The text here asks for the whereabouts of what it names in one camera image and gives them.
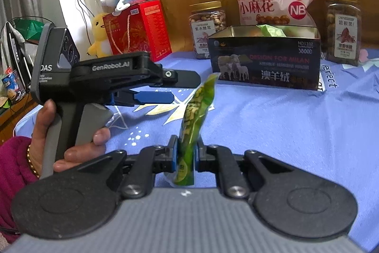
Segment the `hand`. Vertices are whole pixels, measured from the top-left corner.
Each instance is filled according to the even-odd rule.
[[[48,100],[37,114],[29,155],[30,161],[39,175],[41,175],[42,171],[42,159],[47,131],[55,118],[55,113],[55,103],[52,100]],[[63,172],[71,167],[103,155],[105,153],[105,143],[109,140],[110,136],[111,133],[108,128],[101,128],[94,134],[91,143],[74,146],[66,150],[64,159],[54,163],[54,171]]]

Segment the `plastic jar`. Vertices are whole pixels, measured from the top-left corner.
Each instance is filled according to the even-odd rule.
[[[207,38],[226,28],[226,15],[221,1],[203,2],[190,5],[189,25],[192,32],[193,48],[197,59],[209,59]]]
[[[361,50],[361,10],[358,0],[325,0],[327,3],[327,60],[358,66]]]

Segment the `small box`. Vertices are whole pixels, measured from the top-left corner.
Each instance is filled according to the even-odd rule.
[[[275,25],[286,37],[264,37],[257,26],[232,26],[208,38],[220,79],[296,89],[318,89],[320,34],[315,27]]]
[[[156,62],[171,53],[160,0],[130,6],[116,17],[108,14],[103,21],[114,55],[148,51]]]
[[[1,80],[12,104],[16,104],[25,96],[25,89],[16,70],[7,74]]]

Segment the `magenta sleeve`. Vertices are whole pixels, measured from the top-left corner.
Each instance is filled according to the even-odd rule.
[[[27,161],[30,138],[12,137],[0,146],[0,226],[17,229],[11,214],[11,202],[16,193],[38,178]],[[17,236],[3,234],[9,243]]]

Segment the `green bag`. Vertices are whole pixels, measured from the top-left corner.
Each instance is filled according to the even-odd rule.
[[[194,185],[194,149],[200,136],[200,129],[207,116],[208,109],[215,97],[215,84],[220,74],[211,74],[188,102],[178,143],[175,185]]]
[[[14,28],[22,34],[25,40],[39,41],[44,23],[33,19],[17,19],[14,21]]]
[[[271,25],[257,25],[265,37],[286,37],[283,30]]]

